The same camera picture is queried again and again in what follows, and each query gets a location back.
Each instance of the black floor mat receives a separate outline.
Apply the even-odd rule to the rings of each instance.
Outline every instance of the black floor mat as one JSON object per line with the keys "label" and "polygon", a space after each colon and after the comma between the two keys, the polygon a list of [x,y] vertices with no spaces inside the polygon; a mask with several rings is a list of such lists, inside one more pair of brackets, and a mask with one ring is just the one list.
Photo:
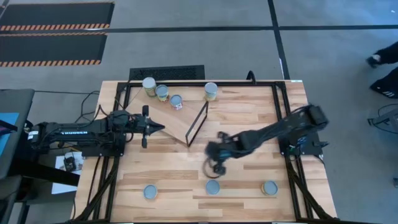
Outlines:
{"label": "black floor mat", "polygon": [[0,66],[98,65],[104,32],[76,34],[2,34]]}
{"label": "black floor mat", "polygon": [[10,4],[0,19],[0,30],[108,28],[113,9],[113,2]]}
{"label": "black floor mat", "polygon": [[205,66],[173,66],[154,68],[130,68],[130,80],[143,80],[153,77],[155,80],[205,80]]}

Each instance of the can lid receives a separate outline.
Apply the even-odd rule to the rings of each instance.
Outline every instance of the can lid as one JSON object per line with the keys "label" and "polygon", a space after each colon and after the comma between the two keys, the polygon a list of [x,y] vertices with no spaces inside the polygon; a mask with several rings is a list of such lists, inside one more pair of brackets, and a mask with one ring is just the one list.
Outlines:
{"label": "can lid", "polygon": [[206,183],[206,191],[210,195],[215,195],[220,191],[220,184],[216,180],[209,180]]}
{"label": "can lid", "polygon": [[278,192],[278,185],[272,180],[264,183],[264,191],[267,195],[275,195]]}
{"label": "can lid", "polygon": [[157,195],[157,189],[154,185],[148,185],[144,188],[144,197],[154,199]]}
{"label": "can lid", "polygon": [[205,91],[208,93],[216,93],[217,92],[217,85],[215,83],[206,83]]}
{"label": "can lid", "polygon": [[142,86],[144,88],[152,88],[156,85],[155,79],[152,77],[147,77],[142,81]]}
{"label": "can lid", "polygon": [[172,105],[179,105],[182,102],[182,97],[180,95],[173,95],[170,98],[170,103]]}
{"label": "can lid", "polygon": [[156,87],[156,94],[157,95],[164,95],[168,92],[168,88],[165,85],[159,85]]}

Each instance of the black wire frame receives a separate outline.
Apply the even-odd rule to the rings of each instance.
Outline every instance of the black wire frame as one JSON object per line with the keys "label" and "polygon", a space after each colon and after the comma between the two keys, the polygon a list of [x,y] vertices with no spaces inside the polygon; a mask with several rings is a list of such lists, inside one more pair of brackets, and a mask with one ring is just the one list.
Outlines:
{"label": "black wire frame", "polygon": [[[281,93],[282,93],[282,99],[283,99],[283,102],[284,102],[284,107],[285,107],[285,110],[286,110],[286,114],[290,113],[290,105],[289,105],[289,99],[288,99],[288,96],[287,96],[285,82],[282,82],[282,81],[274,81],[274,82],[257,81],[252,71],[250,71],[248,73],[248,76],[247,76],[246,80],[247,81],[245,81],[245,80],[240,80],[240,81],[231,80],[231,81],[214,82],[214,83],[216,83],[218,86],[269,86],[269,87],[271,87],[272,88],[273,99],[274,99],[274,104],[275,104],[276,115],[277,115],[277,119],[278,120],[282,119],[282,111],[281,111],[281,108],[280,108],[279,97],[278,97],[278,92],[277,92],[277,89],[279,88],[281,90]],[[206,85],[207,81],[206,80],[197,81],[197,82],[162,82],[162,81],[160,81],[159,83],[165,84],[167,86],[202,86],[202,87],[204,87]],[[126,94],[125,94],[124,103],[123,103],[123,108],[125,108],[125,107],[127,107],[128,103],[129,103],[129,100],[130,100],[129,96],[130,96],[131,88],[142,87],[142,83],[124,83],[124,82],[119,82],[117,89],[119,90],[120,88],[123,88],[123,87],[126,87]],[[117,91],[115,98],[117,100],[119,100],[120,97],[121,97],[120,91]],[[207,115],[208,102],[205,103],[205,105],[203,105],[199,115],[202,114],[202,112],[204,111],[205,108],[206,108],[206,115]],[[113,110],[116,111],[118,109],[119,109],[119,105],[118,105],[117,102],[115,102]],[[280,139],[280,141],[279,141],[280,150],[282,150],[282,147],[283,147],[283,144],[281,144],[282,143],[281,141],[282,140]],[[289,158],[289,155],[285,155],[284,157],[285,157],[285,162],[286,162],[286,166],[287,166],[287,164],[289,162],[291,162],[290,158]],[[109,158],[105,157],[104,158],[104,163],[105,163],[105,161],[109,161]],[[304,172],[303,172],[303,169],[302,169],[301,158],[298,157],[298,158],[296,158],[295,161],[296,161],[297,167],[298,167],[298,172],[297,172],[298,176],[302,180],[304,186],[306,186]],[[117,158],[117,159],[115,158],[114,163],[115,162],[117,163],[116,167],[118,167],[119,158]],[[100,180],[105,178],[103,176],[106,174],[106,169],[107,169],[107,166],[103,166],[102,167]],[[293,179],[290,178],[289,175],[288,175],[288,181],[289,181],[289,186],[290,186],[290,193],[291,193],[291,196],[292,196],[292,203],[293,203],[293,209],[294,209],[294,213],[295,213],[295,219],[299,220],[299,219],[302,218],[301,214],[300,214],[299,200],[298,200],[298,197],[297,197],[297,191],[296,191],[296,188],[295,188],[294,181],[293,181]],[[116,188],[116,177],[113,179],[113,181],[111,182],[111,184],[109,186],[109,195],[108,195],[108,202],[106,204],[105,218],[99,220],[101,222],[104,222],[104,220],[110,222],[111,211],[112,211],[112,207],[113,207],[113,198],[114,198],[115,188]],[[310,214],[312,214],[312,209],[310,208],[310,205],[307,203],[307,200],[305,199],[304,201],[305,201],[305,208],[306,208],[306,211],[307,211],[307,217],[308,218],[312,218],[312,216],[310,216]]]}

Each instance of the person's leg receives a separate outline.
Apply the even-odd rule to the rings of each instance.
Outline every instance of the person's leg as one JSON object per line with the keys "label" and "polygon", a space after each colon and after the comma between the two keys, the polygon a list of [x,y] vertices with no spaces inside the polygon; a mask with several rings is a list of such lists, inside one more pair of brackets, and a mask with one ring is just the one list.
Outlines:
{"label": "person's leg", "polygon": [[398,62],[398,42],[385,49],[378,50],[374,55],[366,59],[366,61],[372,68],[376,68],[378,65]]}
{"label": "person's leg", "polygon": [[374,82],[370,89],[388,98],[398,99],[398,67],[384,78]]}

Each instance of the open can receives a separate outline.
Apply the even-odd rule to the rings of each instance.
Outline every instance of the open can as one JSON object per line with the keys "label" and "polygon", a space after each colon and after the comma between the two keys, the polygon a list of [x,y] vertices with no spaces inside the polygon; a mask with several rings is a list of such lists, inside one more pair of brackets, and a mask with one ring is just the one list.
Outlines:
{"label": "open can", "polygon": [[142,81],[142,87],[144,87],[145,92],[147,92],[147,95],[150,97],[156,96],[156,81],[152,77],[147,77]]}
{"label": "open can", "polygon": [[180,95],[173,95],[170,98],[170,104],[176,110],[181,109],[182,108],[182,97]]}
{"label": "open can", "polygon": [[161,102],[166,102],[169,96],[169,88],[165,85],[159,85],[156,87],[156,95]]}
{"label": "open can", "polygon": [[213,101],[216,99],[217,89],[218,89],[218,87],[215,83],[212,83],[212,82],[206,83],[206,85],[205,85],[206,101]]}

